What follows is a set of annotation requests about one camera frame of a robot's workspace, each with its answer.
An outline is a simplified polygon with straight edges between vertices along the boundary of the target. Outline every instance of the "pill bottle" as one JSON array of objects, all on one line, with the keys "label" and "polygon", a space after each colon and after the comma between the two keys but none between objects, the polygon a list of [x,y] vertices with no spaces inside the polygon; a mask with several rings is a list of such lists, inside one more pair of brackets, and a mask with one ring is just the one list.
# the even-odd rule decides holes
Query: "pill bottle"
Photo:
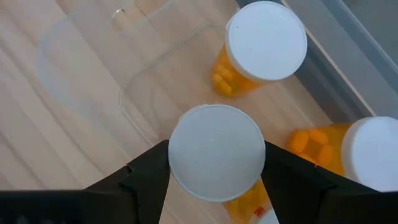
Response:
[{"label": "pill bottle", "polygon": [[264,137],[244,112],[227,105],[201,105],[186,112],[169,142],[169,164],[190,194],[223,203],[231,221],[247,224],[266,212],[261,180]]},{"label": "pill bottle", "polygon": [[295,131],[290,152],[372,189],[398,190],[398,120],[363,118],[353,124]]},{"label": "pill bottle", "polygon": [[226,39],[213,68],[217,93],[237,97],[293,74],[307,53],[300,19],[288,8],[259,1],[228,22]]}]

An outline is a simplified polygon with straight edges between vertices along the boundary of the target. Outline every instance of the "wooden floor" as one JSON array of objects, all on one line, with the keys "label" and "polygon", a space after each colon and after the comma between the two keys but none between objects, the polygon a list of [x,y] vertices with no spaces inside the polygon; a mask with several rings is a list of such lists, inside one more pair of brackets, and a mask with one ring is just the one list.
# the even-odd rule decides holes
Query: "wooden floor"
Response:
[{"label": "wooden floor", "polygon": [[[189,17],[190,13],[184,12],[184,1],[188,0],[175,0],[171,4],[180,2],[176,10]],[[169,2],[137,0],[130,5],[134,13],[131,11],[128,19],[145,19],[164,4]],[[103,108],[106,117],[111,118],[111,126],[99,126],[90,115],[88,117],[73,106],[60,103],[44,85],[43,76],[37,69],[40,39],[77,6],[79,0],[0,0],[1,190],[82,189],[119,169],[162,138],[154,131],[149,138],[153,142],[149,142],[123,113],[119,92],[130,74],[115,77],[111,66],[106,63],[93,60],[87,67],[91,72],[86,74],[87,77],[78,77],[78,80],[87,80],[81,84],[87,86],[87,92],[101,105],[101,109],[96,110]],[[229,0],[218,1],[217,4],[203,0],[190,9],[196,8],[205,9],[203,14],[206,17],[225,25],[236,4]],[[116,21],[116,29],[124,29],[124,20]],[[152,25],[159,34],[167,31],[163,24]],[[147,58],[143,61],[149,61],[161,49],[146,48]],[[91,54],[102,57],[95,47],[90,49],[88,55]],[[64,58],[57,60],[67,62]],[[90,82],[93,73],[96,83]],[[248,100],[258,108],[255,120],[261,123],[264,137],[280,146],[295,128],[330,123],[294,76],[265,86]],[[146,123],[153,128],[154,121],[140,114],[139,105],[130,101],[128,107],[129,111],[135,111],[129,114],[139,121],[139,125]],[[104,127],[117,132],[117,137],[104,131]],[[220,205],[193,198],[172,179],[162,223],[227,223],[227,219]]]}]

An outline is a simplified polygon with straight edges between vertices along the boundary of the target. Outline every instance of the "child-resistant cap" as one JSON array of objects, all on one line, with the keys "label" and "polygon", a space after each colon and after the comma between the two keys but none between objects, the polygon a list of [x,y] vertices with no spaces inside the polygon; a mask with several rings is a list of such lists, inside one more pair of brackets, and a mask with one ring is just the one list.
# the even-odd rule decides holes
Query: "child-resistant cap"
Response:
[{"label": "child-resistant cap", "polygon": [[343,140],[345,176],[380,192],[398,190],[398,120],[364,118]]},{"label": "child-resistant cap", "polygon": [[260,178],[265,159],[258,126],[227,105],[203,105],[185,113],[169,142],[176,180],[210,202],[226,202],[248,191]]},{"label": "child-resistant cap", "polygon": [[239,10],[227,25],[226,49],[234,68],[264,82],[293,74],[307,53],[300,19],[288,8],[258,1]]}]

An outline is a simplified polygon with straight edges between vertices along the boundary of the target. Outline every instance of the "pill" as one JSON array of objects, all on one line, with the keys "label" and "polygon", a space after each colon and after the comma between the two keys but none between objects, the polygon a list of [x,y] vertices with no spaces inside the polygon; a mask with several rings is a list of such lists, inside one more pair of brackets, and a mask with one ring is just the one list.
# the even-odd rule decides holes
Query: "pill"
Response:
[{"label": "pill", "polygon": [[296,131],[293,133],[290,143],[288,145],[288,150],[299,154],[302,153],[305,146],[308,143],[309,136],[305,131]]},{"label": "pill", "polygon": [[232,81],[233,76],[232,76],[232,73],[231,73],[229,70],[224,69],[224,70],[222,71],[222,74],[223,74],[225,80],[227,80],[227,81],[229,81],[229,82]]},{"label": "pill", "polygon": [[311,140],[321,145],[328,144],[329,142],[328,135],[318,129],[311,129],[308,131],[308,133],[310,135]]},{"label": "pill", "polygon": [[232,94],[232,87],[228,85],[226,82],[221,81],[218,83],[221,87],[221,91],[227,95]]},{"label": "pill", "polygon": [[318,163],[322,167],[330,165],[333,158],[333,148],[331,146],[322,146],[318,155]]},{"label": "pill", "polygon": [[219,83],[223,81],[223,78],[221,77],[221,75],[219,75],[218,73],[213,75],[213,80],[215,83]]}]

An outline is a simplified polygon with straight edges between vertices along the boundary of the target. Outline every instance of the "wood grain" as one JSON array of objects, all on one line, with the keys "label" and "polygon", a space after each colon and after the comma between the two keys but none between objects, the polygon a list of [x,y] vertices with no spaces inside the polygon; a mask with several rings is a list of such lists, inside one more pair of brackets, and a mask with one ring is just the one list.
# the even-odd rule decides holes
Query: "wood grain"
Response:
[{"label": "wood grain", "polygon": [[[0,189],[85,188],[167,138],[186,110],[206,101],[223,101],[214,96],[206,77],[185,75],[211,66],[204,58],[219,51],[214,45],[218,36],[211,33],[201,37],[204,47],[181,49],[150,75],[137,77],[123,98],[129,117],[119,105],[119,93],[134,74],[201,24],[216,21],[224,26],[236,10],[233,0],[115,2],[118,5],[99,0],[98,10],[90,9],[92,17],[75,17],[70,23],[68,34],[76,37],[79,54],[52,43],[56,50],[49,61],[78,83],[73,94],[87,103],[87,110],[81,110],[81,105],[54,97],[37,68],[41,38],[78,9],[80,1],[0,0]],[[111,25],[118,7],[130,11]],[[81,58],[84,63],[79,67],[70,66]],[[137,94],[140,88],[153,89],[155,95]],[[152,111],[146,110],[148,102],[155,105]],[[279,146],[296,128],[330,123],[294,76],[227,102],[244,108],[264,137]],[[228,223],[228,216],[220,204],[192,197],[172,178],[161,220]]]}]

